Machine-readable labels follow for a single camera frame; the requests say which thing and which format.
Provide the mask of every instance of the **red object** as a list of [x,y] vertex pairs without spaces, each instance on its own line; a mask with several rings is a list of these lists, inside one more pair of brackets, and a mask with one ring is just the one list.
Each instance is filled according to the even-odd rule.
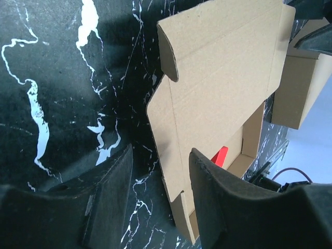
[[223,164],[225,162],[225,158],[228,152],[228,147],[223,146],[218,153],[211,159],[213,163],[215,163],[220,168],[223,167]]

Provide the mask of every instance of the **open cardboard box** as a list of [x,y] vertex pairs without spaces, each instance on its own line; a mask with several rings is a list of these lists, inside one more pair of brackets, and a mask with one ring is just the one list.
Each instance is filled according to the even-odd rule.
[[279,86],[295,9],[280,0],[214,0],[161,20],[165,75],[147,107],[179,231],[198,233],[189,177],[193,147],[241,177],[257,155],[264,100]]
[[280,87],[275,92],[272,122],[299,129],[332,74],[332,56],[294,48],[304,36],[328,25],[309,20],[289,43]]

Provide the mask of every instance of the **black marble surface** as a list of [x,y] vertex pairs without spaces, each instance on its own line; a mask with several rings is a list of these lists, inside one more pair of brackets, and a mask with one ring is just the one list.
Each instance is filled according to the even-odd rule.
[[[162,77],[157,21],[201,2],[0,1],[0,183],[45,191],[130,142],[121,248],[200,248],[174,225],[146,104]],[[287,131],[270,124],[272,101],[251,171]]]

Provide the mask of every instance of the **cable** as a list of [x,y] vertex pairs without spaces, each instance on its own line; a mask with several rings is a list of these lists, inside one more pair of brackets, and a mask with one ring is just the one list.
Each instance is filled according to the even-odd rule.
[[274,179],[276,179],[281,173],[283,173],[283,172],[285,172],[285,171],[287,171],[287,170],[295,170],[295,171],[297,171],[297,172],[300,172],[308,181],[309,181],[309,183],[312,183],[312,180],[310,179],[310,177],[308,177],[308,175],[305,173],[305,172],[303,172],[302,170],[299,170],[299,169],[297,169],[297,168],[286,168],[286,169],[283,169],[283,170],[281,170],[281,171],[279,171],[273,178],[272,178],[272,180],[274,180]]

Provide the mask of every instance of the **brown cardboard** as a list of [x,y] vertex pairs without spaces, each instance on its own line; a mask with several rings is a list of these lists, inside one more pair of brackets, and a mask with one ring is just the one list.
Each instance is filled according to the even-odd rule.
[[176,226],[192,243],[189,153],[196,147],[212,158],[226,145],[224,167],[244,174],[257,155],[262,102],[280,83],[294,15],[280,0],[214,0],[157,24],[165,75],[147,115]]
[[328,24],[310,20],[289,44],[280,87],[275,92],[272,122],[299,129],[332,74],[332,57],[294,48],[307,34]]

